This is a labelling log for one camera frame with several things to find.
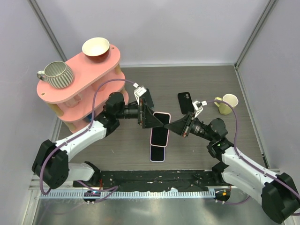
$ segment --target cup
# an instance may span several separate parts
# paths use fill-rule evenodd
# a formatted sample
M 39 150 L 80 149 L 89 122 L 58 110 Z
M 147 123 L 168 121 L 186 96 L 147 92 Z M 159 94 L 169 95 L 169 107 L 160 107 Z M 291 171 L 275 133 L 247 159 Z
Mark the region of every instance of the cup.
M 57 89 L 66 88 L 74 80 L 73 71 L 62 61 L 50 63 L 44 70 L 38 71 L 37 77 Z
M 109 55 L 109 41 L 103 37 L 87 40 L 82 46 L 82 52 L 94 62 L 103 62 Z
M 233 108 L 236 107 L 239 103 L 238 98 L 233 94 L 226 94 L 226 95 L 223 96 L 223 98 L 216 97 L 215 100 L 221 100 L 221 101 L 227 102 Z M 217 107 L 219 107 L 219 112 L 222 115 L 228 115 L 232 112 L 232 109 L 224 103 L 219 104 L 219 103 L 215 102 L 215 104 L 216 104 Z

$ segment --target phone with pink case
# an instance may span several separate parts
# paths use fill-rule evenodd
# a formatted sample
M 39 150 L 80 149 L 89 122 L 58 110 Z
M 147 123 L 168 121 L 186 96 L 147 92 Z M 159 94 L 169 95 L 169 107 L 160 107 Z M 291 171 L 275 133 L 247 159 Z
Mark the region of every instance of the phone with pink case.
M 171 115 L 167 112 L 154 112 L 153 115 L 163 124 L 171 121 Z M 168 144 L 169 130 L 164 127 L 155 127 L 151 129 L 150 145 L 156 147 L 166 147 Z
M 165 161 L 165 148 L 151 145 L 150 161 L 153 163 L 163 163 Z

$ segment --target white wall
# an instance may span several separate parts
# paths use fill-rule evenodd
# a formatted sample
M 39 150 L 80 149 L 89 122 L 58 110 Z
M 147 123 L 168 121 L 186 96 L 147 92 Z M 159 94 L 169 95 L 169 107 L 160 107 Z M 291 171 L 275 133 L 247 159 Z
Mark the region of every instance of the white wall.
M 2 1 L 0 15 L 0 223 L 19 225 L 32 163 L 55 118 L 37 96 L 36 73 L 60 58 L 27 1 Z
M 240 67 L 267 159 L 300 191 L 300 1 L 278 1 Z
M 122 65 L 235 63 L 268 0 L 37 0 L 67 58 L 89 38 Z

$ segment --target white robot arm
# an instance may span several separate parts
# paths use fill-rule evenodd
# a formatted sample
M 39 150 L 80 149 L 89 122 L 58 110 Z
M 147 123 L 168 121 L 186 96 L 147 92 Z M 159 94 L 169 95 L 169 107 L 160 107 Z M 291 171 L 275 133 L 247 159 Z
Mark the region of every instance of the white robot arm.
M 88 125 L 56 143 L 49 140 L 43 142 L 32 166 L 33 172 L 39 176 L 46 157 L 53 149 L 62 146 L 46 163 L 43 181 L 52 189 L 65 181 L 76 180 L 95 186 L 100 177 L 97 167 L 90 162 L 72 164 L 69 161 L 90 144 L 111 134 L 120 125 L 119 119 L 137 119 L 142 128 L 164 126 L 183 137 L 192 133 L 209 140 L 208 152 L 220 161 L 212 168 L 216 179 L 234 185 L 254 198 L 273 221 L 282 223 L 300 208 L 300 200 L 295 196 L 298 191 L 290 176 L 285 173 L 278 175 L 242 154 L 226 139 L 228 132 L 220 118 L 214 119 L 209 125 L 197 119 L 206 102 L 194 101 L 195 113 L 189 112 L 182 119 L 163 125 L 153 116 L 154 112 L 147 106 L 143 93 L 145 88 L 138 87 L 135 90 L 137 102 L 129 105 L 125 105 L 121 93 L 112 93 L 104 110 L 94 118 L 92 126 Z

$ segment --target pink shelf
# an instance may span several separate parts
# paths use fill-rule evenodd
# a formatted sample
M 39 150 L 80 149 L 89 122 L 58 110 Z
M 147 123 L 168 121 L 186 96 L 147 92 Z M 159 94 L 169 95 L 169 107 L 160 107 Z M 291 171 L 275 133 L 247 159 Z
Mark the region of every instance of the pink shelf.
M 128 104 L 129 101 L 129 96 L 128 93 L 125 91 L 123 93 L 124 96 L 124 101 L 125 104 Z M 98 115 L 99 113 L 101 113 L 103 111 L 103 104 L 100 105 L 100 107 L 98 107 L 98 109 L 95 110 L 95 114 Z M 79 120 L 73 123 L 76 126 L 75 130 L 71 130 L 72 133 L 76 133 L 77 131 L 81 130 L 82 128 L 84 128 L 86 125 L 88 125 L 89 123 L 85 122 L 84 120 Z
M 109 56 L 101 63 L 95 63 L 89 60 L 83 52 L 81 52 L 66 62 L 74 73 L 74 81 L 70 86 L 63 89 L 56 89 L 47 82 L 39 81 L 37 94 L 47 103 L 58 104 L 66 102 L 102 76 L 112 71 L 119 64 L 119 61 L 120 51 L 114 45 L 110 45 Z
M 100 81 L 101 83 L 103 83 L 107 80 L 115 78 L 125 79 L 125 76 L 122 72 L 120 74 L 116 74 L 115 71 L 112 70 L 103 78 L 101 78 Z M 124 81 L 113 81 L 105 84 L 97 94 L 95 101 L 95 109 L 100 108 L 102 111 L 103 104 L 108 99 L 108 96 L 115 91 L 122 90 L 124 85 Z M 58 107 L 64 112 L 64 114 L 59 118 L 65 122 L 74 122 L 85 118 L 92 112 L 92 102 L 94 94 L 95 90 L 92 85 L 81 91 L 80 95 L 82 95 L 82 101 L 80 101 L 79 104 L 75 107 L 67 107 L 64 103 L 57 104 Z

